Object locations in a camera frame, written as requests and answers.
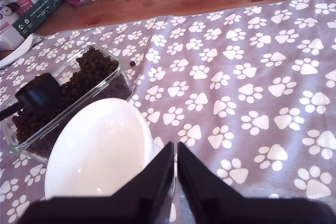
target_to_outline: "paw print tablecloth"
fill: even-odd
[[[40,37],[1,70],[0,103],[97,44],[125,62],[130,102],[157,144],[184,142],[244,196],[308,197],[336,210],[335,2],[292,0]],[[11,153],[3,134],[0,155],[1,223],[12,223],[43,199],[45,165]],[[171,222],[184,222],[179,206],[174,197]]]

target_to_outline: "dry cat food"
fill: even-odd
[[[109,56],[104,57],[99,50],[95,50],[93,47],[90,47],[82,57],[77,58],[76,62],[79,63],[80,71],[74,72],[70,81],[61,86],[62,97],[55,108],[43,115],[34,113],[27,108],[23,108],[17,112],[18,116],[12,118],[12,121],[17,128],[16,137],[19,143],[24,142],[34,135],[57,115],[80,99],[107,76],[112,74],[119,64],[117,60],[111,61]],[[78,111],[86,105],[104,98],[120,98],[126,100],[131,93],[132,89],[128,86],[123,74],[120,74],[100,93],[89,98],[75,110],[72,110],[72,112],[67,115],[55,129],[50,131],[43,138],[33,142],[26,150],[37,154],[38,156],[48,158],[58,135]]]

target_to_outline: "black scoop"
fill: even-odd
[[[58,104],[62,89],[50,73],[44,73],[28,82],[16,92],[17,103],[0,112],[0,121],[11,116],[23,107],[44,114]]]

